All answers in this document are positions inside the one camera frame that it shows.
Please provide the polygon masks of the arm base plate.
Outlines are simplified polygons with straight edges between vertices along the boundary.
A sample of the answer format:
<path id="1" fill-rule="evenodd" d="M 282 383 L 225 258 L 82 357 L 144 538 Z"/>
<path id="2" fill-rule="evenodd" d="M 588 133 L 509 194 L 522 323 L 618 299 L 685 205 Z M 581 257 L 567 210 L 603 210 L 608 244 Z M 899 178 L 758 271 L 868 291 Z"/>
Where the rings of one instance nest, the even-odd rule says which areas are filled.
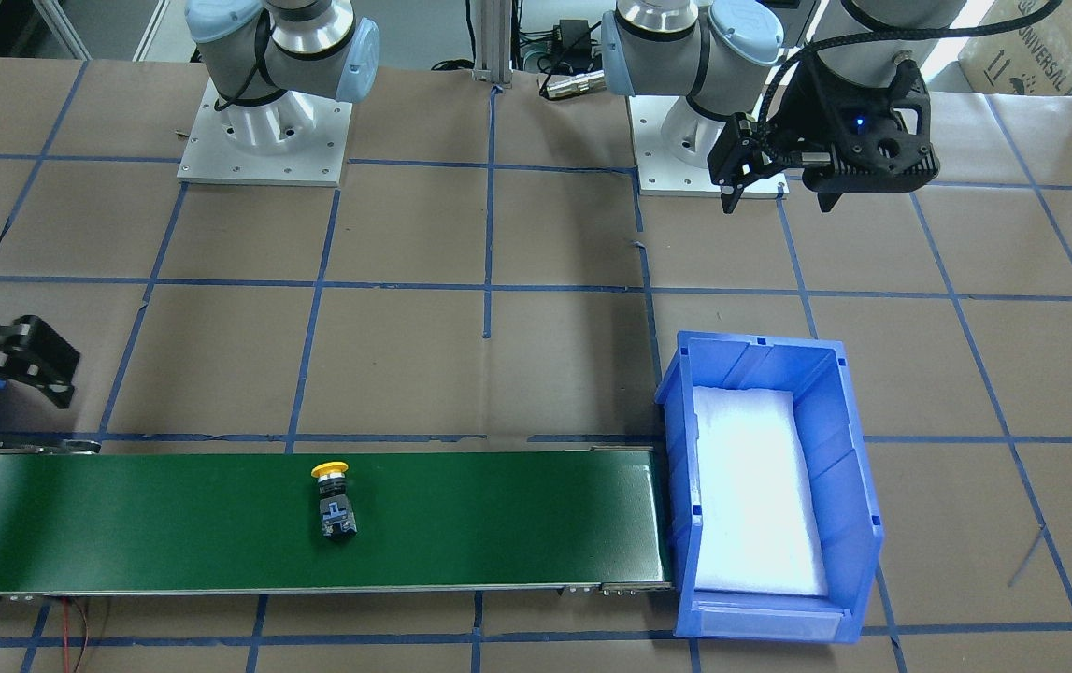
<path id="1" fill-rule="evenodd" d="M 726 128 L 698 114 L 686 98 L 628 98 L 639 191 L 652 196 L 718 196 L 708 158 Z"/>
<path id="2" fill-rule="evenodd" d="M 215 110 L 207 83 L 179 162 L 193 184 L 322 186 L 342 182 L 353 105 L 289 91 L 266 106 Z"/>

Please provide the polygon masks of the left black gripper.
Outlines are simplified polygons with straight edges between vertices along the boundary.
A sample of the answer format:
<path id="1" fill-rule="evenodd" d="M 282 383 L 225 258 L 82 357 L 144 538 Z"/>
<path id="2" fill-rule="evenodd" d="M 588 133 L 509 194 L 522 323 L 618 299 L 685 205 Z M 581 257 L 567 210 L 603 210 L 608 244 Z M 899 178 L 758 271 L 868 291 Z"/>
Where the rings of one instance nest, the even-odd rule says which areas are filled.
<path id="1" fill-rule="evenodd" d="M 912 193 L 940 174 L 930 139 L 930 98 L 919 65 L 903 57 L 885 84 L 851 83 L 822 62 L 802 56 L 793 79 L 769 120 L 769 149 L 750 113 L 723 125 L 708 153 L 711 183 L 724 214 L 732 214 L 753 183 L 801 169 L 821 213 L 844 194 Z"/>

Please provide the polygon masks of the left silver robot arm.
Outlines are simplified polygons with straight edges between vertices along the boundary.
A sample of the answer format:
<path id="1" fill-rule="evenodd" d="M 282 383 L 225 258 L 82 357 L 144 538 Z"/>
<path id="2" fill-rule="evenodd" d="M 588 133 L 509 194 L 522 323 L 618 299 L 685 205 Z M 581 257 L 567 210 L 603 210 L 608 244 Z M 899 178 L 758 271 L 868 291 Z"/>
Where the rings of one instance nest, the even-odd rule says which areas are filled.
<path id="1" fill-rule="evenodd" d="M 959 1 L 831 1 L 787 68 L 786 27 L 759 1 L 617 1 L 600 23 L 607 87 L 674 98 L 668 140 L 733 212 L 781 171 L 831 210 L 846 194 L 911 193 L 941 170 L 923 41 Z"/>

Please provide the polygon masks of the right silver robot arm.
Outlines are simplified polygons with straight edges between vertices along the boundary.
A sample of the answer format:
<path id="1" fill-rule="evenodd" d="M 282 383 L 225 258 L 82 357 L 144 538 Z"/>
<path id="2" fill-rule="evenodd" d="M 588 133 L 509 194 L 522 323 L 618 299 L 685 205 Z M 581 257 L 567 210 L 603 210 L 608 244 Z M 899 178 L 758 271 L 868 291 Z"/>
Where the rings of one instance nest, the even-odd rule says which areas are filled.
<path id="1" fill-rule="evenodd" d="M 349 1 L 189 1 L 209 74 L 177 178 L 202 186 L 338 186 L 353 106 L 379 68 L 379 27 Z M 81 354 L 33 315 L 0 323 L 0 382 L 57 408 Z"/>

